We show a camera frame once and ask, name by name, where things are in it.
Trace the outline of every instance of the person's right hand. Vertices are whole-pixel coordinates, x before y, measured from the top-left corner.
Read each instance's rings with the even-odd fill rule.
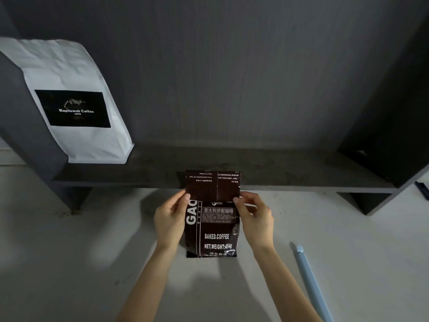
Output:
[[[240,195],[242,198],[235,197],[233,201],[242,219],[244,235],[250,247],[254,252],[274,249],[274,217],[271,215],[271,209],[256,193],[244,191],[240,192]],[[256,205],[256,208],[246,206],[245,203]]]

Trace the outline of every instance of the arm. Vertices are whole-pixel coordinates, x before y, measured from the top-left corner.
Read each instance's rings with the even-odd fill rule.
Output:
[[[185,229],[185,211],[189,198],[190,195],[182,190],[157,208],[154,217],[157,246],[119,313],[118,322],[154,320],[168,271]]]
[[[283,322],[322,322],[275,251],[274,218],[271,210],[255,193],[240,192],[240,195],[243,198],[234,198],[234,203],[243,222],[244,234],[253,249],[280,319]]]

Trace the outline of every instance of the black label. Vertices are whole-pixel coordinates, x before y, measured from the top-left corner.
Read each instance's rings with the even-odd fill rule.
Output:
[[[36,90],[51,125],[110,127],[103,93],[94,91]]]

